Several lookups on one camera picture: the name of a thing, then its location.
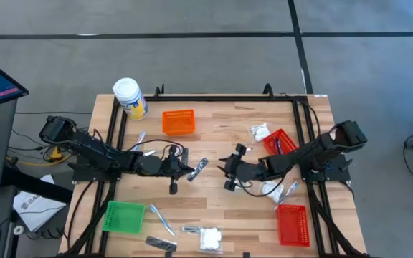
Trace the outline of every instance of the wooden tabletop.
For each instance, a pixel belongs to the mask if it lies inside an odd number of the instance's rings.
[[[98,95],[93,110],[90,130],[94,128],[106,135],[110,122],[113,95]],[[310,106],[318,114],[323,132],[333,125],[333,116],[326,96],[308,96]],[[229,156],[237,143],[244,143],[252,148],[246,153],[244,160],[257,162],[257,159],[268,156],[260,144],[252,144],[248,127],[267,123],[270,131],[282,128],[293,142],[298,145],[293,108],[289,102],[148,102],[149,112],[144,120],[128,120],[125,129],[123,149],[132,146],[141,131],[146,132],[145,140],[162,138],[174,140],[189,149],[189,165],[194,167],[203,157],[209,163],[193,182],[185,178],[178,181],[178,193],[168,194],[169,178],[144,178],[137,175],[123,174],[117,185],[115,200],[142,204],[154,204],[159,208],[175,229],[177,237],[171,236],[155,214],[146,211],[143,229],[139,235],[109,233],[106,256],[109,257],[162,257],[164,251],[148,246],[144,240],[147,236],[167,239],[178,244],[174,257],[205,256],[199,252],[199,237],[180,232],[181,225],[221,226],[223,228],[222,257],[241,257],[243,252],[249,252],[252,257],[316,257],[316,240],[313,233],[313,222],[310,214],[307,188],[300,179],[300,171],[295,166],[283,181],[287,188],[292,182],[298,181],[298,190],[286,201],[287,204],[304,205],[307,209],[310,246],[287,247],[280,246],[277,235],[277,217],[273,211],[275,203],[268,197],[256,198],[247,195],[242,189],[235,192],[223,189],[225,177],[216,165],[223,165],[218,158]],[[196,116],[196,132],[192,135],[168,137],[162,132],[162,112],[166,110],[194,109]],[[113,145],[116,145],[120,124],[119,110],[115,127]],[[301,115],[305,139],[308,133],[305,119]],[[156,149],[161,155],[165,143],[148,143],[141,150]],[[71,201],[74,207],[79,195],[87,183],[75,186]],[[73,230],[72,243],[82,233],[90,221],[97,184],[94,183],[85,194],[77,211]],[[255,182],[250,189],[257,193],[261,183]],[[361,228],[356,214],[355,203],[351,192],[345,186],[336,182],[326,183],[331,204],[333,220],[345,237],[360,252],[365,252]],[[66,225],[70,223],[72,209]],[[329,252],[328,235],[323,222],[322,230],[326,251]],[[93,251],[98,251],[103,219],[95,233]],[[60,251],[67,249],[66,240],[62,240]]]

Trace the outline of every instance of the red basket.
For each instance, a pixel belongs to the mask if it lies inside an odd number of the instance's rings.
[[[279,129],[262,140],[265,149],[270,155],[277,155],[277,149],[275,147],[276,137],[280,139],[283,154],[288,154],[289,152],[298,148],[293,143],[291,138],[289,138],[289,136],[285,133],[285,131],[283,129]]]
[[[305,206],[281,204],[277,209],[278,239],[281,245],[309,247]]]

